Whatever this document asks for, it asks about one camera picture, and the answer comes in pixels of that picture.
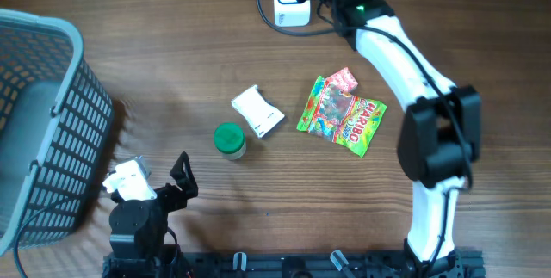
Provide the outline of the green lid plastic jar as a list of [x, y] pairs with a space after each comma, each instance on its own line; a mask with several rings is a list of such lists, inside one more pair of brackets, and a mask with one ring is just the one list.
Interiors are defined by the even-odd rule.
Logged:
[[246, 137], [242, 128], [233, 122], [220, 124], [214, 131], [214, 146], [228, 160], [241, 158], [246, 151]]

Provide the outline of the red small snack pack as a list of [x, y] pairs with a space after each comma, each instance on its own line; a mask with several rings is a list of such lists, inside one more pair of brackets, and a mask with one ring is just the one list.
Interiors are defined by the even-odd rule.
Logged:
[[327, 83], [336, 86], [338, 89], [350, 93], [357, 88], [358, 82], [348, 67], [344, 67], [340, 71], [335, 72], [326, 80]]

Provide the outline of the white tissue pack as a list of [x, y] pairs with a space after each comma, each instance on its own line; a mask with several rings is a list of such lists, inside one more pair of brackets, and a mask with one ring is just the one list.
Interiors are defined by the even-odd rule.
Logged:
[[264, 99], [256, 84], [234, 97], [231, 105], [245, 118], [259, 139], [266, 136], [285, 118], [283, 112]]

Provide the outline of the haribo gummy bag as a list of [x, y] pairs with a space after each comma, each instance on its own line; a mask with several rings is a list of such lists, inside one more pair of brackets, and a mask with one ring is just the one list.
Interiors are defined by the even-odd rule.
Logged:
[[362, 158], [386, 110], [384, 103], [355, 96], [318, 76], [297, 130], [342, 145]]

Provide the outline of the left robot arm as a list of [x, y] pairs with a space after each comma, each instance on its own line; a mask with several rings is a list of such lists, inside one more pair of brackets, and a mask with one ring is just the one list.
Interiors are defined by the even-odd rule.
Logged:
[[189, 156], [182, 152], [170, 170], [174, 183], [152, 188], [151, 171], [141, 156], [115, 166], [102, 185], [116, 203], [109, 215], [112, 252], [103, 260], [103, 277], [193, 277], [178, 243], [164, 238], [170, 213], [187, 207], [198, 195]]

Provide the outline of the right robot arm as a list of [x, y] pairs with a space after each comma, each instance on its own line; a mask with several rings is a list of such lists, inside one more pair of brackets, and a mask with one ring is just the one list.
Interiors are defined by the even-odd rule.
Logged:
[[381, 74], [405, 116], [399, 164], [412, 181], [412, 224], [397, 264], [378, 252], [366, 269], [401, 277], [483, 277], [480, 252], [458, 250], [452, 238], [459, 194], [473, 187], [480, 156], [481, 100], [458, 87], [412, 44], [385, 0], [319, 0], [329, 23]]

